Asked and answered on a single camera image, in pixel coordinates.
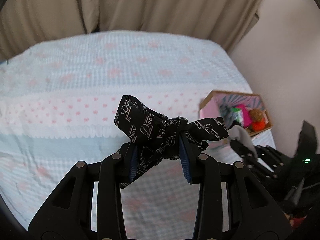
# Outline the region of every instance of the pink object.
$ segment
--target pink object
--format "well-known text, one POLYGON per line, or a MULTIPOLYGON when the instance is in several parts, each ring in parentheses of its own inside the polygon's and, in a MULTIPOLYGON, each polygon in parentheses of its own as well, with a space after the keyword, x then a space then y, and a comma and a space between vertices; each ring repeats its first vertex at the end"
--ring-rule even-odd
POLYGON ((199 118, 214 118, 221 116, 218 105, 214 99, 211 99, 204 108, 200 109, 199 111, 199 118))
POLYGON ((244 128, 247 128, 252 123, 252 120, 249 116, 249 111, 245 108, 244 104, 236 106, 236 108, 239 108, 242 110, 243 113, 243 122, 244 122, 244 128))

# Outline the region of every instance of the light blue bedspread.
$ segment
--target light blue bedspread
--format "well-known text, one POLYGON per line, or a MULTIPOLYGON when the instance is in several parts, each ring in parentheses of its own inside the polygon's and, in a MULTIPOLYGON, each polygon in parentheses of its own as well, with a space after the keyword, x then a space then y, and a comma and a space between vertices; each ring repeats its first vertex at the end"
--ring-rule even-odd
MULTIPOLYGON (((0 65, 0 193, 27 228, 77 161, 101 161, 128 141, 113 124, 122 95, 194 121, 211 90, 251 92, 211 41, 114 31, 37 44, 0 65)), ((270 131, 254 142, 274 147, 270 131)), ((238 159, 229 147, 207 152, 238 159)), ((128 237, 191 238, 197 198, 180 162, 164 160, 122 191, 128 237)))

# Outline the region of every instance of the black bow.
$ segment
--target black bow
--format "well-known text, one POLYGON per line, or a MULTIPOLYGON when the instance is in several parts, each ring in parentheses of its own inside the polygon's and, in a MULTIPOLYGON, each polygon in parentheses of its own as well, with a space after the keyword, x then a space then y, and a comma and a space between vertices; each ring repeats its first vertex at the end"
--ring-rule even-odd
POLYGON ((184 117, 168 119, 146 107, 133 96, 122 96, 115 117, 115 125, 138 146, 136 180, 162 159, 176 160, 179 155, 179 133, 185 131, 190 143, 200 151, 208 141, 219 141, 228 137, 222 117, 205 118, 191 123, 184 117))

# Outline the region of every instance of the orange object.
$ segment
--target orange object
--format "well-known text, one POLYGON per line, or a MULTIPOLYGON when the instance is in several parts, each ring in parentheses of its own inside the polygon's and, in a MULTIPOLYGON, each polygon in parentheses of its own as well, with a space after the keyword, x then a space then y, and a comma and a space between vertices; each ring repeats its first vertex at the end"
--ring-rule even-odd
POLYGON ((261 131, 266 127, 266 122, 264 121, 264 118, 260 122, 252 122, 252 130, 255 132, 261 131))
POLYGON ((293 225, 292 225, 292 229, 295 230, 297 229, 301 224, 302 222, 304 221, 306 217, 304 218, 293 218, 293 225))

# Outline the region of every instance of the blue gripper pad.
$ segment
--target blue gripper pad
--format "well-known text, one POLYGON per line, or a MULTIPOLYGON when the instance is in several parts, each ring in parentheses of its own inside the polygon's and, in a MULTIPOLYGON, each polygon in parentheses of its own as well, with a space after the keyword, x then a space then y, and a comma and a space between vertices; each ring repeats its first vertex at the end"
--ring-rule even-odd
POLYGON ((190 183, 191 182, 190 162, 189 162, 187 151, 183 144, 181 136, 179 137, 179 154, 180 154, 180 160, 181 160, 184 177, 187 179, 188 183, 190 183))
POLYGON ((130 182, 132 182, 133 179, 136 177, 137 168, 138 168, 138 147, 135 146, 132 152, 131 160, 130 160, 130 172, 129 172, 130 182))

